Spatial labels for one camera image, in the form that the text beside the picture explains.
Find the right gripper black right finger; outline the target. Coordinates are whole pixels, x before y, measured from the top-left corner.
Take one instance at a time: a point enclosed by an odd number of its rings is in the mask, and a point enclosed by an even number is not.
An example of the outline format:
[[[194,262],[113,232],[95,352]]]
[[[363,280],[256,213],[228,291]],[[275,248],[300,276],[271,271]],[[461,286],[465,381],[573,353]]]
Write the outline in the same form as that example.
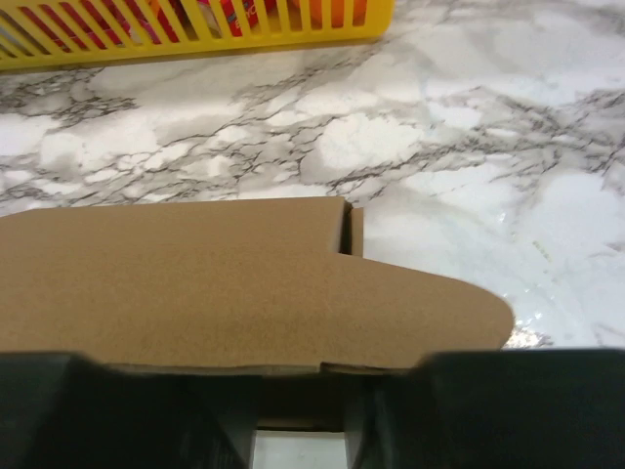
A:
[[[624,354],[442,353],[355,383],[352,468],[620,468]]]

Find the brown cardboard box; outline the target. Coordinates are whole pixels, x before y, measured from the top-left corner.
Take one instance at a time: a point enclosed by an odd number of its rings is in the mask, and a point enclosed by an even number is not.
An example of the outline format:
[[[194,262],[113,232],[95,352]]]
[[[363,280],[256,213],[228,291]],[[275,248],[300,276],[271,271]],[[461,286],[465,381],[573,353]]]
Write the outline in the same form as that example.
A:
[[[34,209],[1,220],[1,348],[265,378],[265,429],[339,431],[340,378],[499,350],[500,297],[368,260],[339,196]]]

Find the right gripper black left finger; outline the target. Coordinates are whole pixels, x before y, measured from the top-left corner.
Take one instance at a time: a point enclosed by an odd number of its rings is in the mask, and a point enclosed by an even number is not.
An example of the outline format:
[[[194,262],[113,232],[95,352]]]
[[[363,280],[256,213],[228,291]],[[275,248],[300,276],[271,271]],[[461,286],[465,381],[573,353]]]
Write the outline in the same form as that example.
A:
[[[250,377],[132,373],[57,353],[1,356],[4,468],[248,468]]]

